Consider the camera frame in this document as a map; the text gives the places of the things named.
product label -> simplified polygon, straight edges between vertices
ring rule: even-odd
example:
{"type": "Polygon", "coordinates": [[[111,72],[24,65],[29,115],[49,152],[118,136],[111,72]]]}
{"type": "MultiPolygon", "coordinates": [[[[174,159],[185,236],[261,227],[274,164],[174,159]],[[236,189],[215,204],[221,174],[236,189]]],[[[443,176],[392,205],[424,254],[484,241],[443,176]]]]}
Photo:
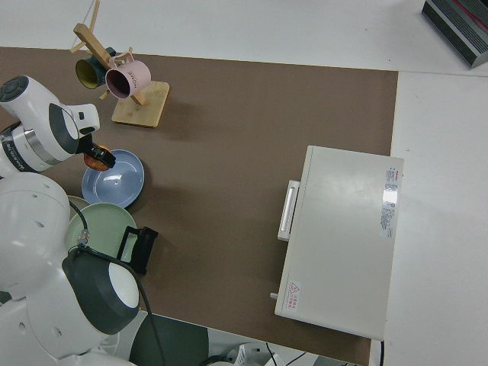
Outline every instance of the product label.
{"type": "Polygon", "coordinates": [[[384,238],[393,237],[395,230],[394,218],[395,210],[398,204],[398,178],[399,171],[395,167],[387,170],[384,190],[383,190],[383,207],[381,209],[380,219],[380,236],[384,238]]]}
{"type": "Polygon", "coordinates": [[[300,282],[289,281],[287,288],[287,296],[285,297],[286,306],[288,311],[297,311],[298,299],[300,298],[300,289],[302,285],[300,282]]]}

brown table mat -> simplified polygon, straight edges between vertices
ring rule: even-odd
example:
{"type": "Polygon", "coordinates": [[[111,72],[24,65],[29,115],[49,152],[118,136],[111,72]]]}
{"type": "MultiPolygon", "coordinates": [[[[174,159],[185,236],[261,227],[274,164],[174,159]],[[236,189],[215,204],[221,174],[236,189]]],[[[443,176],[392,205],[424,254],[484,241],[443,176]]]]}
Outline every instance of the brown table mat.
{"type": "MultiPolygon", "coordinates": [[[[153,130],[111,122],[116,99],[98,100],[104,89],[75,76],[84,57],[0,48],[0,83],[26,74],[64,104],[95,104],[94,141],[143,161],[144,189],[128,210],[159,232],[143,279],[153,311],[368,364],[369,339],[276,316],[269,294],[287,248],[276,239],[287,183],[300,179],[307,146],[389,155],[397,73],[139,56],[171,85],[153,130]]],[[[0,108],[0,121],[14,120],[0,108]]],[[[84,171],[76,156],[47,175],[81,196],[84,171]]]]}

black cable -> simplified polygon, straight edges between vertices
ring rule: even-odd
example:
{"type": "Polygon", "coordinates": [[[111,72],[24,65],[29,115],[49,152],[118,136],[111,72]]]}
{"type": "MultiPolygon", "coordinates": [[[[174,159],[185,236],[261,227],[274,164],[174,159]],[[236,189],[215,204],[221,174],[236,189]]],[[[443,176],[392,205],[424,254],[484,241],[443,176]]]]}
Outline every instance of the black cable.
{"type": "Polygon", "coordinates": [[[75,206],[73,202],[71,202],[70,200],[68,201],[69,201],[69,206],[71,206],[72,209],[75,210],[75,212],[78,214],[79,218],[82,219],[83,229],[88,230],[88,224],[86,223],[86,219],[85,216],[83,216],[83,213],[77,208],[77,206],[75,206]]]}
{"type": "Polygon", "coordinates": [[[124,267],[134,277],[134,279],[136,280],[136,283],[137,283],[137,288],[139,289],[139,292],[140,292],[141,296],[143,297],[144,305],[146,305],[147,314],[149,316],[149,322],[151,323],[151,327],[152,327],[152,330],[154,332],[154,338],[156,339],[156,344],[158,345],[159,354],[161,355],[161,365],[165,366],[166,365],[166,359],[164,356],[164,351],[162,350],[161,339],[159,339],[158,329],[156,328],[156,323],[154,322],[154,314],[151,311],[151,306],[149,305],[149,300],[147,299],[147,295],[146,295],[146,292],[144,291],[143,284],[140,283],[140,280],[137,277],[136,272],[126,263],[119,261],[116,258],[110,257],[109,255],[105,255],[104,253],[100,253],[100,252],[94,250],[93,248],[90,248],[89,246],[78,246],[78,247],[76,247],[75,250],[78,250],[79,252],[86,252],[86,253],[91,254],[95,257],[99,257],[101,259],[104,259],[106,261],[114,263],[115,265],[119,265],[121,267],[124,267]]]}
{"type": "Polygon", "coordinates": [[[273,356],[273,352],[271,352],[271,349],[269,349],[269,345],[267,342],[266,342],[266,348],[268,349],[268,352],[271,355],[271,359],[273,360],[274,366],[277,366],[276,361],[275,361],[275,357],[273,356]]]}
{"type": "Polygon", "coordinates": [[[298,358],[303,357],[306,354],[306,352],[302,353],[300,356],[294,358],[290,362],[288,362],[285,366],[288,366],[289,364],[293,364],[298,358]]]}
{"type": "Polygon", "coordinates": [[[381,341],[380,366],[383,366],[384,361],[384,341],[381,341]]]}

light green bowl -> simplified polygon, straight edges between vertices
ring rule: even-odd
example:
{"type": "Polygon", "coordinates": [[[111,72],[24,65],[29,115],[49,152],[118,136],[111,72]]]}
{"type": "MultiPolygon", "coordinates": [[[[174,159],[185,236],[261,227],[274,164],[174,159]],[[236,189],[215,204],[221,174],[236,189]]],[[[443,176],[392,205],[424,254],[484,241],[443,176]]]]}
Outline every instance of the light green bowl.
{"type": "MultiPolygon", "coordinates": [[[[81,210],[88,224],[90,238],[88,245],[99,252],[110,257],[117,257],[120,242],[124,237],[125,228],[131,226],[137,228],[136,222],[125,209],[116,204],[98,203],[90,204],[81,210]]],[[[78,215],[69,221],[68,233],[66,234],[66,248],[71,249],[78,243],[78,236],[83,230],[82,219],[78,215]]],[[[122,260],[129,262],[132,249],[137,240],[133,234],[129,234],[122,253],[122,260]]]]}

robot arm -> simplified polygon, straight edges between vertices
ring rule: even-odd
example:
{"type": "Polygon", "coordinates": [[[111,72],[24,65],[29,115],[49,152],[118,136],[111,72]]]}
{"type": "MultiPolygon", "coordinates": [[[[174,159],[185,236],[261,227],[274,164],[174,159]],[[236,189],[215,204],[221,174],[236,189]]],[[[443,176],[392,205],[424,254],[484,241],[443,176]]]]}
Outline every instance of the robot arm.
{"type": "Polygon", "coordinates": [[[130,363],[91,350],[137,314],[139,294],[125,268],[67,252],[69,202],[47,177],[0,181],[0,355],[5,364],[130,363]]]}
{"type": "Polygon", "coordinates": [[[114,166],[108,150],[92,155],[92,147],[99,148],[92,143],[92,133],[100,128],[93,104],[61,104],[51,91],[23,75],[0,88],[0,105],[20,120],[0,133],[0,176],[42,172],[76,153],[101,161],[105,170],[114,166]]]}

